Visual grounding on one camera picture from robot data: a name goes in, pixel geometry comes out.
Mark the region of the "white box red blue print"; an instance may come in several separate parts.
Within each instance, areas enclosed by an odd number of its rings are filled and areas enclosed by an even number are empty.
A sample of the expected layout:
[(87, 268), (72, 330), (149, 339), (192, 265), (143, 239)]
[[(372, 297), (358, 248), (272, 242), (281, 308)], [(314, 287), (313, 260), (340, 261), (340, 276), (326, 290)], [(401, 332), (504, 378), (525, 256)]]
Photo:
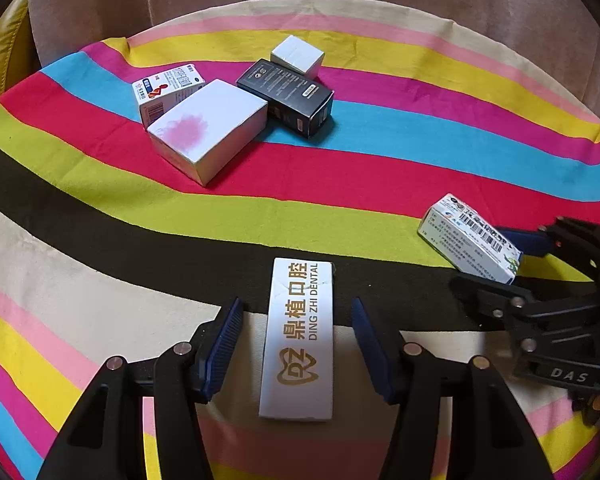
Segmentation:
[(193, 64), (176, 66), (134, 81), (132, 89), (143, 126), (150, 126), (206, 83)]

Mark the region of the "striped colourful cloth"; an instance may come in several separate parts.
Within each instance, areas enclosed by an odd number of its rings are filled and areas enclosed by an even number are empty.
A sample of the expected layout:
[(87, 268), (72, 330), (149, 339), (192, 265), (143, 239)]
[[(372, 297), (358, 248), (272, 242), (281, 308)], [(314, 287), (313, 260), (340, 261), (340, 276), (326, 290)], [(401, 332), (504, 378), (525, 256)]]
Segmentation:
[[(207, 186), (166, 162), (135, 81), (185, 63), (234, 82), (285, 37), (326, 54), (332, 118), (310, 140), (271, 126)], [(108, 356), (156, 356), (234, 298), (244, 330), (200, 409), (219, 479), (373, 479), (396, 411), (350, 326), (361, 297), (448, 359), (489, 353), (417, 233), (445, 194), (496, 226), (600, 223), (600, 120), (485, 36), (373, 0), (253, 0), (198, 11), (48, 64), (0, 96), (0, 474), (32, 479)], [(273, 262), (335, 269), (334, 416), (258, 414)]]

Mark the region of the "white Ding Zhi Dental box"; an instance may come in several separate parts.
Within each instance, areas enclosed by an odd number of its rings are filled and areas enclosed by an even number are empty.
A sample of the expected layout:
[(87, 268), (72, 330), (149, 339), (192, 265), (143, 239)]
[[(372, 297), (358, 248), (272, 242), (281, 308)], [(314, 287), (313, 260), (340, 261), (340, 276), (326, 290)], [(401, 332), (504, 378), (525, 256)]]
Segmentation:
[(334, 269), (276, 258), (262, 361), (259, 415), (326, 422), (334, 409)]

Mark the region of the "white box pink stain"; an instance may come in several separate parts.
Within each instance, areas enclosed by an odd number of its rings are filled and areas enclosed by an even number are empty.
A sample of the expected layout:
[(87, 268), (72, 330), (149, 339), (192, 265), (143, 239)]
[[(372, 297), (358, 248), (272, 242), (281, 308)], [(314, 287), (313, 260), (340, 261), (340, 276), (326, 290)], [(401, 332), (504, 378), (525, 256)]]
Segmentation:
[(168, 110), (147, 132), (158, 153), (205, 186), (266, 126), (268, 102), (215, 79)]

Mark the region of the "small white box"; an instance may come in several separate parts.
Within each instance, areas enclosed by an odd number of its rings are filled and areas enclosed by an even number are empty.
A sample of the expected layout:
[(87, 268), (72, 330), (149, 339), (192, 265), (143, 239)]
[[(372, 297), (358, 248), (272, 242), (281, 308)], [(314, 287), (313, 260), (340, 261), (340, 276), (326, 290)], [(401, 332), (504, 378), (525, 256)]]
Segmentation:
[(270, 60), (294, 72), (315, 79), (325, 53), (294, 35), (287, 36), (270, 54)]

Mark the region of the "black box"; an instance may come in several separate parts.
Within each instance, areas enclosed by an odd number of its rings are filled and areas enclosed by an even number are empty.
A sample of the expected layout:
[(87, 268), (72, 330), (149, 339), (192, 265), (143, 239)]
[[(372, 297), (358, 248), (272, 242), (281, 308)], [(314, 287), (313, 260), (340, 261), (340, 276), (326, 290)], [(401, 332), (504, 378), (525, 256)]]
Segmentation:
[(332, 114), (332, 89), (263, 58), (252, 64), (236, 84), (268, 102), (271, 119), (306, 139), (313, 138)]

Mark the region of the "white barcode medicine box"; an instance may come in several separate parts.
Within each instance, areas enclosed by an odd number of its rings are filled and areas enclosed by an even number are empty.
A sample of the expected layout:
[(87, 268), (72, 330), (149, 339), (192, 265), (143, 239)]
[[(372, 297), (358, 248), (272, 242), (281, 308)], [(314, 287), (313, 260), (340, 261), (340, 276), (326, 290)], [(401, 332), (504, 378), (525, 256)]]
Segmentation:
[(417, 233), (460, 272), (505, 285), (517, 276), (522, 252), (451, 193), (429, 207)]

